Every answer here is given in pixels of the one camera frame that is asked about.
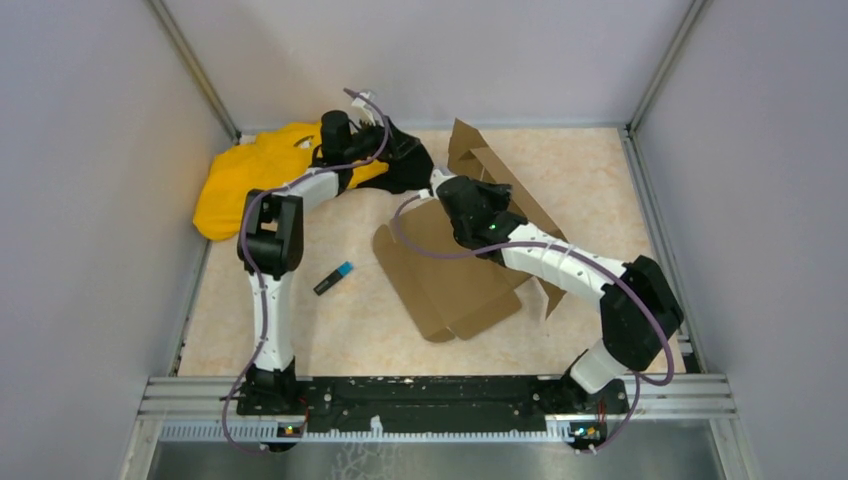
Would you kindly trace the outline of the brown cardboard box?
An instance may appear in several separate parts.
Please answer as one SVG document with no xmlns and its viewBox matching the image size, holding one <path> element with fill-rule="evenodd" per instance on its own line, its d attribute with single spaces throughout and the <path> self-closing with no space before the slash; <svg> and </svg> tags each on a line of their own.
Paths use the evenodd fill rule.
<svg viewBox="0 0 848 480">
<path fill-rule="evenodd" d="M 547 234 L 564 236 L 481 132 L 461 120 L 453 125 L 447 167 L 475 180 L 511 185 L 511 212 Z M 405 208 L 399 226 L 408 244 L 393 233 L 390 224 L 384 224 L 372 237 L 372 249 L 425 340 L 469 340 L 520 310 L 515 290 L 529 280 L 529 274 L 488 259 L 461 258 L 463 249 L 454 240 L 449 218 L 438 201 Z"/>
</svg>

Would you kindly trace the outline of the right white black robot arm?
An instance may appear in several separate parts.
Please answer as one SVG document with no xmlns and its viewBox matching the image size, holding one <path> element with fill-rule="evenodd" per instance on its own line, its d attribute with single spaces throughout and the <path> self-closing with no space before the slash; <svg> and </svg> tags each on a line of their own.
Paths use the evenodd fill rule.
<svg viewBox="0 0 848 480">
<path fill-rule="evenodd" d="M 665 356 L 664 383 L 674 374 L 670 338 L 684 314 L 658 263 L 603 257 L 548 234 L 510 211 L 512 188 L 435 170 L 430 191 L 444 209 L 453 237 L 468 255 L 532 275 L 573 294 L 600 315 L 601 338 L 566 370 L 563 398 L 590 411 L 618 376 L 643 372 Z"/>
</svg>

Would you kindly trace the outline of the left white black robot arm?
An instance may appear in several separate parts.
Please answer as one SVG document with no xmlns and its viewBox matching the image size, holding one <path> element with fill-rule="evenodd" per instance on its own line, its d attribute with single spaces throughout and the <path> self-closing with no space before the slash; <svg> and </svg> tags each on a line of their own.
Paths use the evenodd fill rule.
<svg viewBox="0 0 848 480">
<path fill-rule="evenodd" d="M 384 162 L 397 173 L 420 145 L 388 118 L 353 124 L 345 112 L 332 110 L 321 118 L 320 142 L 305 172 L 248 194 L 237 252 L 251 285 L 256 347 L 231 394 L 239 414 L 285 414 L 300 404 L 290 313 L 306 212 L 344 192 L 354 168 Z"/>
</svg>

